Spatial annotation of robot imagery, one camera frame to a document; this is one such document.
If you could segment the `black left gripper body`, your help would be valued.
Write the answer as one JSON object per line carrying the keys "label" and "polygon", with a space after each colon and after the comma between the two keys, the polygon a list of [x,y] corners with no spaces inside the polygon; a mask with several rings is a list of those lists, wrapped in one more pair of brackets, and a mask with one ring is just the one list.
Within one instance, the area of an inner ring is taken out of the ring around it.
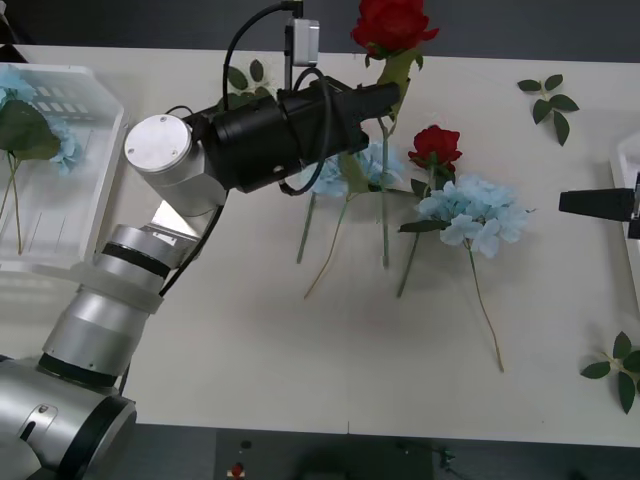
{"label": "black left gripper body", "polygon": [[[369,136],[362,129],[362,123],[369,113],[365,89],[347,88],[333,79],[329,79],[328,83],[331,116],[326,157],[343,152],[360,152],[369,145]],[[312,81],[299,91],[279,90],[277,100],[296,140],[300,160],[303,163],[318,162],[326,127],[326,98],[320,83]]]}

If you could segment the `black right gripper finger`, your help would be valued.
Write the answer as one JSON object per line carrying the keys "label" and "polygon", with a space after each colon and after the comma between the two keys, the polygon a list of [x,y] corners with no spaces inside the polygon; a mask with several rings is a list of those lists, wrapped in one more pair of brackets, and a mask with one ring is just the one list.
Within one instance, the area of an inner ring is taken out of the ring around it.
{"label": "black right gripper finger", "polygon": [[565,213],[612,221],[630,221],[632,218],[630,210],[611,205],[560,205],[559,210]]}
{"label": "black right gripper finger", "polygon": [[574,190],[560,195],[561,205],[623,205],[631,201],[631,189]]}

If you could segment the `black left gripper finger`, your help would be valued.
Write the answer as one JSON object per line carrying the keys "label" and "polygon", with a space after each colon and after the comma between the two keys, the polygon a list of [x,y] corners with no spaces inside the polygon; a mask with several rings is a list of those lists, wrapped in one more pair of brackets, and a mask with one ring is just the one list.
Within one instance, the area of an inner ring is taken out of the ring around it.
{"label": "black left gripper finger", "polygon": [[357,119],[364,121],[389,116],[398,101],[398,96],[363,94],[357,98]]}
{"label": "black left gripper finger", "polygon": [[401,99],[400,86],[395,82],[358,86],[355,90],[357,97],[365,104],[395,105]]}

